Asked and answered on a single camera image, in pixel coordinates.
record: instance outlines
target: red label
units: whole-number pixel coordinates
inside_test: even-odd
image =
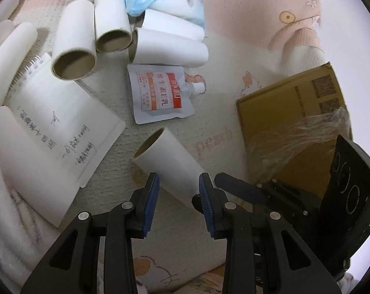
[[[173,108],[181,108],[181,93],[178,83],[176,81],[176,76],[174,73],[166,73],[168,80],[170,82],[171,93],[173,95]]]

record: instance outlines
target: plastic wrap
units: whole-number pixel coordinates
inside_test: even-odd
[[[349,136],[350,129],[348,111],[340,107],[331,113],[305,117],[290,128],[281,126],[257,134],[247,147],[250,182],[270,180],[307,147],[336,139],[339,134]]]

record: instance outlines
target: fabric surface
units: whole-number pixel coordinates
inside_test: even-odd
[[[0,170],[0,279],[19,293],[59,232],[3,180]]]
[[[38,31],[26,63],[36,54],[51,53],[64,6],[65,0],[23,0],[19,5],[12,19],[16,23],[29,21]],[[319,0],[204,0],[204,6],[204,42],[210,58],[203,67],[187,70],[190,81],[206,83],[206,93],[193,98],[195,115],[136,125],[128,101],[127,51],[98,54],[94,73],[79,81],[125,120],[127,128],[88,185],[78,192],[60,229],[80,211],[107,212],[129,200],[147,178],[131,158],[141,143],[163,126],[170,129],[211,178],[224,171],[246,180],[246,151],[235,101],[325,62],[313,30],[313,25],[320,22]],[[17,244],[9,246],[12,250],[18,248]],[[37,252],[33,246],[26,249]],[[151,232],[145,240],[133,240],[136,275],[149,292],[178,289],[220,266],[225,252],[225,241],[210,238],[203,216],[163,189]],[[24,262],[29,268],[34,263],[27,258]]]

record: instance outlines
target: black bracket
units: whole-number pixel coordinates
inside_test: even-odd
[[[81,212],[61,233],[27,279],[21,294],[96,294],[100,237],[106,236],[105,294],[137,294],[131,238],[150,231],[159,193],[151,173],[145,188],[107,213]]]

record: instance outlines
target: metal screw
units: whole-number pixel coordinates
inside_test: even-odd
[[[85,220],[85,219],[87,219],[89,216],[90,216],[90,215],[88,214],[88,212],[81,212],[81,213],[79,213],[78,218],[79,218],[79,220]]]
[[[280,213],[274,212],[274,211],[269,213],[269,216],[271,217],[271,219],[274,219],[274,220],[279,220],[281,218]]]
[[[225,207],[226,209],[234,210],[237,207],[237,205],[234,202],[226,202]]]
[[[125,201],[122,205],[121,205],[122,209],[132,209],[133,208],[133,203],[130,202],[130,201]]]

